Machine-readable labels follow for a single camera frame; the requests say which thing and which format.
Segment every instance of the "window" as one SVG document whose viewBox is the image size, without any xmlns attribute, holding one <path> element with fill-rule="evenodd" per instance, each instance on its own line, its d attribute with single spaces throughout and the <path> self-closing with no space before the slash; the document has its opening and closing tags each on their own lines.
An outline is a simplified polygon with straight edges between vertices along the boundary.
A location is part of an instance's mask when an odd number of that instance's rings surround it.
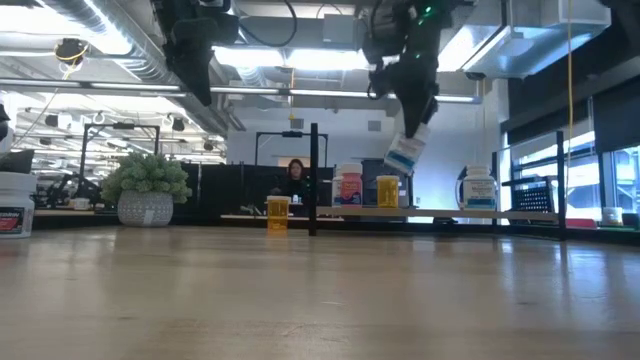
<svg viewBox="0 0 640 360">
<path fill-rule="evenodd" d="M 567 217 L 600 220 L 600 174 L 594 149 L 593 131 L 576 136 L 571 141 L 571 169 L 568 171 Z M 565 153 L 568 142 L 565 141 Z M 516 178 L 558 175 L 555 159 L 557 146 L 524 156 L 517 161 Z M 558 210 L 558 181 L 552 181 L 554 205 Z"/>
<path fill-rule="evenodd" d="M 639 152 L 640 147 L 634 146 L 613 153 L 616 206 L 626 213 L 640 212 Z"/>
</svg>

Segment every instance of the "fluorescent light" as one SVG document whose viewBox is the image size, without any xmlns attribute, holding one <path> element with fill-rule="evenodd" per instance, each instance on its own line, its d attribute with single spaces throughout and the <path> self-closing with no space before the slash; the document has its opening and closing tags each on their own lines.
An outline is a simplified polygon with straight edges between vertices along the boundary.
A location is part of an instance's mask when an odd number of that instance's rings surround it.
<svg viewBox="0 0 640 360">
<path fill-rule="evenodd" d="M 255 88 L 255 87 L 236 87 L 236 86 L 212 86 L 212 93 L 221 94 L 254 94 L 254 95 L 278 95 L 280 89 L 273 88 Z"/>
<path fill-rule="evenodd" d="M 0 85 L 44 86 L 59 88 L 79 88 L 77 81 L 32 80 L 32 79 L 0 79 Z"/>
<path fill-rule="evenodd" d="M 161 93 L 161 92 L 153 92 L 153 91 L 141 91 L 140 96 L 161 96 L 161 97 L 171 97 L 171 98 L 183 98 L 183 97 L 187 97 L 187 93 Z"/>
<path fill-rule="evenodd" d="M 213 47 L 216 60 L 220 64 L 235 67 L 284 66 L 280 51 L 260 48 Z"/>
<path fill-rule="evenodd" d="M 506 26 L 496 35 L 496 37 L 493 38 L 493 40 L 487 43 L 487 45 L 485 45 L 480 51 L 478 51 L 474 56 L 472 56 L 471 59 L 469 59 L 469 61 L 467 61 L 462 66 L 462 70 L 469 71 L 469 69 L 471 69 L 478 62 L 480 62 L 480 60 L 482 60 L 489 53 L 489 51 L 493 50 L 493 48 L 496 47 L 507 36 L 509 36 L 509 34 L 511 34 L 511 27 Z"/>
<path fill-rule="evenodd" d="M 91 86 L 96 89 L 180 91 L 180 86 L 178 85 L 91 83 Z"/>
<path fill-rule="evenodd" d="M 155 142 L 156 139 L 153 138 L 127 138 L 125 139 L 127 141 L 139 141 L 139 142 Z M 163 139 L 160 138 L 160 142 L 164 142 L 164 143 L 184 143 L 187 142 L 187 140 L 185 139 Z"/>
<path fill-rule="evenodd" d="M 480 98 L 474 96 L 436 95 L 436 100 L 443 103 L 472 104 L 480 103 Z"/>
<path fill-rule="evenodd" d="M 333 91 L 333 90 L 306 90 L 306 89 L 290 89 L 291 95 L 299 96 L 328 96 L 328 97 L 348 97 L 348 98 L 366 98 L 367 93 L 361 91 Z"/>
<path fill-rule="evenodd" d="M 300 70 L 331 71 L 367 69 L 369 63 L 355 51 L 297 49 L 287 59 L 287 65 Z"/>
</svg>

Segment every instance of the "white planter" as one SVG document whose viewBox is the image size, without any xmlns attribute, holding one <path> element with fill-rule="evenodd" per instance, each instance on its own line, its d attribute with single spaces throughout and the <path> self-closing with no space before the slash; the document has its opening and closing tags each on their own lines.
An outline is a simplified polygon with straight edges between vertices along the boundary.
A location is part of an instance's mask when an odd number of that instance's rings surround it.
<svg viewBox="0 0 640 360">
<path fill-rule="evenodd" d="M 126 190 L 118 201 L 118 219 L 124 225 L 167 226 L 173 216 L 173 197 L 167 193 Z"/>
</svg>

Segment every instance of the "wooden shelf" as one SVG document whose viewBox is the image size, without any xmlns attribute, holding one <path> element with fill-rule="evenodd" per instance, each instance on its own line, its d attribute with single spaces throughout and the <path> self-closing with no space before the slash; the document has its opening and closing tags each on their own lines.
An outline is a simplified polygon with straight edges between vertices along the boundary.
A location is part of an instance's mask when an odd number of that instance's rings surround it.
<svg viewBox="0 0 640 360">
<path fill-rule="evenodd" d="M 459 211 L 429 209 L 334 208 L 318 207 L 318 215 L 381 217 L 450 217 L 469 219 L 509 219 L 558 221 L 558 214 L 525 211 Z"/>
</svg>

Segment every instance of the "bottle label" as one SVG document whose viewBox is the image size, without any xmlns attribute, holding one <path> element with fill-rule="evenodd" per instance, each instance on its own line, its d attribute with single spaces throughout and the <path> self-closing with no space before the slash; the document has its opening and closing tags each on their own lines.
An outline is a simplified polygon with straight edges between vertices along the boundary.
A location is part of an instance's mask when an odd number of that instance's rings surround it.
<svg viewBox="0 0 640 360">
<path fill-rule="evenodd" d="M 362 183 L 359 181 L 343 181 L 340 195 L 341 205 L 362 205 Z"/>
<path fill-rule="evenodd" d="M 464 180 L 464 207 L 468 210 L 495 210 L 496 190 L 493 180 Z"/>
<path fill-rule="evenodd" d="M 24 221 L 24 208 L 0 207 L 0 235 L 22 234 Z"/>
</svg>

